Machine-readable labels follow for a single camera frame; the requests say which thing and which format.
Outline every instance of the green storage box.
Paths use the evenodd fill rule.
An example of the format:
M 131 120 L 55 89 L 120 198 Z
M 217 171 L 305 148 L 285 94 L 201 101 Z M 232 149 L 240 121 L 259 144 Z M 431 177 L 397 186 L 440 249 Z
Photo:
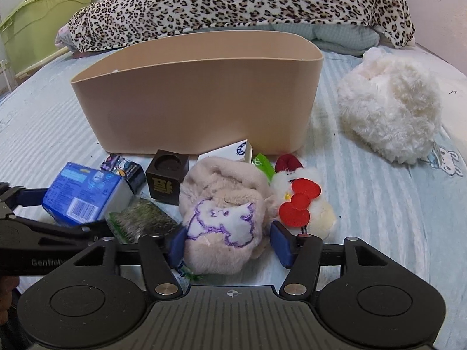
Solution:
M 90 0 L 25 0 L 0 24 L 0 35 L 13 71 L 18 74 L 57 51 L 54 41 Z

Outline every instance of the metal screw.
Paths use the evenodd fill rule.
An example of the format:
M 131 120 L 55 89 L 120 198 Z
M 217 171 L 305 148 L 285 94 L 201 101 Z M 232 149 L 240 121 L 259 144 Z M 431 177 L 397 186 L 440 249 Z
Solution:
M 303 284 L 287 284 L 284 287 L 284 292 L 292 296 L 303 295 L 306 292 L 306 287 Z
M 172 283 L 159 284 L 155 289 L 156 293 L 160 295 L 173 295 L 178 292 L 178 287 Z

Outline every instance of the leopard print blanket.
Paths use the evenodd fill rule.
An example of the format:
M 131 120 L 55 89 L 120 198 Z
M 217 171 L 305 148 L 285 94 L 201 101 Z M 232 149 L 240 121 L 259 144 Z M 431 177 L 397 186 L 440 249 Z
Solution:
M 122 48 L 207 27 L 277 23 L 373 27 L 394 47 L 414 36 L 406 0 L 100 0 L 68 23 L 81 52 Z

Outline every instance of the human hand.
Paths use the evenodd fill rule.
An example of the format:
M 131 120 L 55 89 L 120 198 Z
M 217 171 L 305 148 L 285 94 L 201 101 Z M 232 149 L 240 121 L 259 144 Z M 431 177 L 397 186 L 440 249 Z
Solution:
M 0 325 L 8 321 L 8 309 L 11 307 L 13 291 L 20 283 L 17 276 L 2 276 L 0 278 Z

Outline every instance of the black box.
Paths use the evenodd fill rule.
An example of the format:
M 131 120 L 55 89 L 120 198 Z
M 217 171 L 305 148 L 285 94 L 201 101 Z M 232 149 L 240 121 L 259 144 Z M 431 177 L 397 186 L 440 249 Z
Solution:
M 146 169 L 149 193 L 157 201 L 178 205 L 180 184 L 188 172 L 188 155 L 158 150 Z
M 146 180 L 144 170 L 138 163 L 117 154 L 110 154 L 106 161 L 102 162 L 100 169 L 122 176 L 134 194 L 138 192 Z

